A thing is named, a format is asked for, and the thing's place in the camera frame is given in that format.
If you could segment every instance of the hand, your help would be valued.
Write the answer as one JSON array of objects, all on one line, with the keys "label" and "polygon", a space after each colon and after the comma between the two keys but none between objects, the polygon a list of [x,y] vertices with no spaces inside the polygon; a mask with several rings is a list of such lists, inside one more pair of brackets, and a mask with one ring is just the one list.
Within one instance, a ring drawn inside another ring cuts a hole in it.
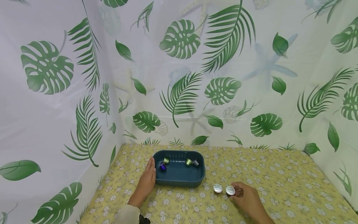
[{"label": "hand", "polygon": [[257,224],[274,224],[274,221],[263,207],[260,196],[255,188],[242,182],[234,182],[231,185],[236,190],[236,193],[230,199],[254,219]]},{"label": "hand", "polygon": [[137,188],[130,197],[128,204],[140,208],[143,201],[152,192],[155,185],[155,161],[154,158],[150,158],[145,171],[139,179]]}]

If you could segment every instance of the sleeve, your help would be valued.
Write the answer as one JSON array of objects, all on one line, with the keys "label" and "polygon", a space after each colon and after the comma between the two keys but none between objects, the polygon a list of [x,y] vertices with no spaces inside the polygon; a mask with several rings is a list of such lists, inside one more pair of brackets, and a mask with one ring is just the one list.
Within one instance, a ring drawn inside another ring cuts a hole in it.
[{"label": "sleeve", "polygon": [[119,212],[115,224],[138,224],[139,214],[139,208],[125,205]]}]

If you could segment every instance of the white curtain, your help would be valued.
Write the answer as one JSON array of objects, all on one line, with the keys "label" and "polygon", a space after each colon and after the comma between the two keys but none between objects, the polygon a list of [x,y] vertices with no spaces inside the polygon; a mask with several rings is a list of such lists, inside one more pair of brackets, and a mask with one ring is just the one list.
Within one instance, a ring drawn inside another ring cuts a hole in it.
[{"label": "white curtain", "polygon": [[0,223],[79,221],[124,143],[304,150],[357,210],[357,8],[3,0]]}]

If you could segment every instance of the plastic tray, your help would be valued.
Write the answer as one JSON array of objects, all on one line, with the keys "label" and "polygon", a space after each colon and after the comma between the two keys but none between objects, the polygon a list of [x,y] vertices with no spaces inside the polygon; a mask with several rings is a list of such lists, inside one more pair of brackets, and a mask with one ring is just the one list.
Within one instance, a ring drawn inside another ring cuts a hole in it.
[{"label": "plastic tray", "polygon": [[[159,169],[159,164],[163,162],[164,157],[169,159],[166,165],[166,171]],[[195,151],[180,150],[161,150],[153,155],[156,166],[157,185],[166,185],[174,187],[198,187],[205,176],[204,157]],[[199,162],[198,167],[187,167],[185,162],[187,158]]]}]

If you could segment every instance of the table surface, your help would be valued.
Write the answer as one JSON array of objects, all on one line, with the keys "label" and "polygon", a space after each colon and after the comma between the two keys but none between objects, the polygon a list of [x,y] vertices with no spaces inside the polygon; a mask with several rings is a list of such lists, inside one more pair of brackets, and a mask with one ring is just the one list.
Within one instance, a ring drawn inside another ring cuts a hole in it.
[{"label": "table surface", "polygon": [[358,216],[315,163],[301,151],[220,147],[124,145],[83,216],[82,224],[112,224],[134,192],[148,159],[163,149],[194,150],[206,174],[195,189],[155,186],[141,214],[151,223],[254,223],[213,185],[255,187],[277,223],[358,223]]}]

